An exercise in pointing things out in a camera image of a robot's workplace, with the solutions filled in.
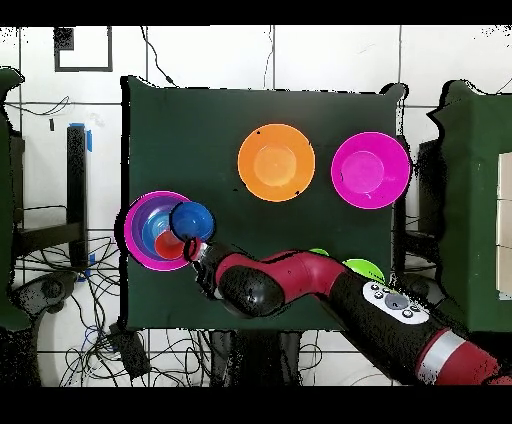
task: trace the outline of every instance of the white tiled floor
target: white tiled floor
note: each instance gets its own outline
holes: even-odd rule
[[[511,31],[505,27],[492,29],[490,26],[277,25],[275,70],[274,58],[269,57],[272,51],[269,36],[273,36],[269,25],[149,27],[147,32],[158,53],[158,64],[181,87],[272,89],[274,71],[277,89],[378,92],[388,83],[404,82],[410,91],[405,102],[404,134],[415,159],[419,143],[438,136],[437,127],[426,113],[438,104],[445,82],[466,78],[482,91],[491,93],[512,77]],[[10,92],[7,101],[19,102],[21,91],[22,106],[39,113],[52,108],[65,96],[73,103],[51,116],[54,131],[50,131],[50,117],[28,112],[21,114],[20,125],[19,110],[6,105],[10,122],[15,129],[22,129],[26,140],[25,204],[26,207],[65,205],[66,175],[62,164],[66,160],[66,128],[72,122],[84,123],[93,135],[93,149],[87,153],[90,236],[112,236],[120,202],[119,78],[130,74],[162,87],[169,83],[158,71],[153,51],[144,43],[139,27],[113,27],[113,72],[55,73],[52,34],[52,28],[23,28],[21,34],[13,28],[0,28],[0,66],[21,68],[25,77],[21,90]],[[106,43],[106,27],[78,27],[75,50],[60,53],[61,65],[105,66]],[[503,91],[512,92],[512,84]],[[408,214],[413,216],[418,212],[416,192],[413,181],[407,196]],[[39,227],[64,219],[64,210],[33,211],[27,212],[25,224]],[[91,243],[90,249],[99,247],[98,243]],[[116,257],[110,263],[115,265]],[[40,274],[26,271],[25,278]],[[92,277],[96,283],[100,282],[98,278]],[[22,272],[18,271],[16,283],[22,281]],[[117,287],[111,287],[112,293],[105,293],[101,298],[109,324],[119,314],[116,290]],[[77,283],[74,295],[83,310],[84,321],[94,324],[87,283]],[[61,312],[43,319],[38,349],[45,385],[59,384],[67,369],[65,352],[70,347],[82,347],[84,328],[78,312],[70,298]],[[169,330],[169,337],[165,330],[141,333],[153,367],[162,371],[183,370],[190,342],[177,343],[174,346],[177,353],[167,350],[158,356],[158,352],[167,349],[169,341],[175,343],[188,337],[186,331]],[[314,349],[309,344],[315,342],[316,336],[316,331],[311,331],[302,338],[301,344],[308,346],[301,351],[301,367],[310,366],[312,361],[314,364]],[[323,350],[322,361],[314,369],[302,371],[305,385],[390,384],[342,334],[320,332],[317,343]],[[68,356],[68,362],[72,361],[72,355]],[[187,365],[189,370],[194,369],[197,359],[189,354]],[[116,371],[122,369],[120,364],[116,366],[119,368]],[[177,384],[156,372],[146,377],[144,383],[150,386]],[[190,378],[197,384],[201,376],[196,373]],[[123,376],[117,381],[120,386],[130,385]],[[92,378],[87,383],[90,386],[113,384],[111,380]],[[137,379],[134,385],[142,386],[142,381]]]

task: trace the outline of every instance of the floor tile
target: floor tile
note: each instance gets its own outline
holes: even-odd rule
[[[304,386],[389,386],[391,381],[382,375],[363,355],[357,353],[301,353],[299,369]]]
[[[115,386],[112,378],[100,379],[98,377],[110,377],[105,366],[96,357],[90,361],[90,365],[95,369],[93,372],[84,371],[83,383],[81,382],[81,366],[77,361],[78,355],[70,353],[66,356],[64,353],[39,353],[39,373],[43,387],[113,387]],[[147,387],[149,375],[138,377],[130,383],[130,378],[126,373],[122,362],[117,360],[104,360],[106,366],[115,376],[118,387]]]
[[[61,51],[61,66],[103,66],[106,27],[77,27],[74,50]],[[24,102],[121,102],[120,77],[145,76],[146,44],[139,27],[112,28],[112,72],[55,72],[53,28],[23,28]]]
[[[52,106],[26,107],[40,113]],[[68,105],[52,116],[23,113],[25,207],[67,204],[67,128],[70,123],[83,123],[92,134],[92,151],[86,152],[88,227],[113,228],[121,198],[120,106]],[[63,210],[37,210],[25,216],[26,228],[64,222]]]
[[[19,70],[18,31],[15,27],[0,27],[0,67],[9,66]],[[7,93],[6,102],[19,102],[19,90]]]
[[[492,25],[404,25],[401,80],[410,105],[436,106],[443,85],[467,79],[496,93],[512,78],[512,30]],[[504,92],[512,92],[508,85]]]
[[[357,352],[357,349],[343,336],[343,333],[340,331],[318,331],[318,341],[317,341],[317,331],[305,331],[300,339],[301,352],[314,351],[315,347],[312,346],[315,344],[322,351],[353,351]]]
[[[204,365],[210,371],[209,354],[206,354]],[[209,385],[210,379],[206,372],[202,372],[198,358],[191,352],[151,355],[151,367],[151,387],[205,387]]]
[[[94,313],[94,300],[91,290],[105,311],[105,328],[108,329],[112,323],[116,322],[120,315],[119,304],[119,253],[114,253],[117,249],[115,243],[110,247],[105,246],[109,241],[115,242],[112,232],[94,232],[89,242],[89,251],[95,251],[95,260],[99,262],[101,258],[109,256],[105,263],[96,263],[90,268],[89,281],[77,281],[73,291],[73,296],[80,305],[82,318],[87,325],[97,325]],[[110,239],[100,239],[101,237],[111,237]],[[97,307],[99,322],[103,320],[103,312]],[[84,342],[86,330],[80,319],[80,310],[73,298],[66,299],[63,310],[57,314],[45,314],[43,316],[39,330],[38,350],[40,351],[66,351],[71,347],[79,350],[87,349],[90,344]],[[145,348],[148,349],[148,332],[141,332]],[[95,340],[95,335],[91,335],[90,340]]]
[[[277,25],[276,88],[380,92],[398,81],[398,25]]]
[[[262,90],[272,51],[270,25],[149,27],[160,68],[180,87]],[[149,81],[170,87],[149,50]],[[266,88],[272,88],[272,57]]]

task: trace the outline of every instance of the green object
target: green object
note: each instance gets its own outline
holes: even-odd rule
[[[395,135],[401,84],[382,95],[154,88],[128,77],[128,86],[123,84],[127,89],[123,95],[129,95],[130,103],[123,107],[129,107],[130,117],[130,203],[155,190],[178,192],[212,212],[213,241],[233,243],[254,257],[322,244],[333,257],[365,257],[389,273],[391,207],[362,210],[347,204],[332,186],[330,167],[340,143],[356,133]],[[297,128],[315,151],[310,186],[286,202],[257,198],[238,175],[241,144],[267,123]],[[155,272],[129,257],[128,326],[340,328],[313,296],[298,299],[272,318],[237,318],[220,302],[206,299],[195,277],[192,267]]]
[[[20,73],[12,68],[0,68],[0,327],[19,331],[30,327],[30,319],[10,302],[7,289],[14,278],[11,256],[14,223],[14,201],[10,162],[10,132],[3,103],[7,92],[23,82]]]
[[[445,87],[432,116],[444,133],[446,231],[440,241],[442,282],[454,302],[441,310],[470,331],[512,331],[512,301],[496,290],[498,155],[512,152],[512,96],[474,93],[464,81]]]
[[[329,254],[324,249],[309,249],[310,252],[318,253],[320,255],[329,256]]]
[[[366,259],[347,259],[343,264],[366,278],[372,278],[382,284],[386,283],[386,277],[380,268]]]

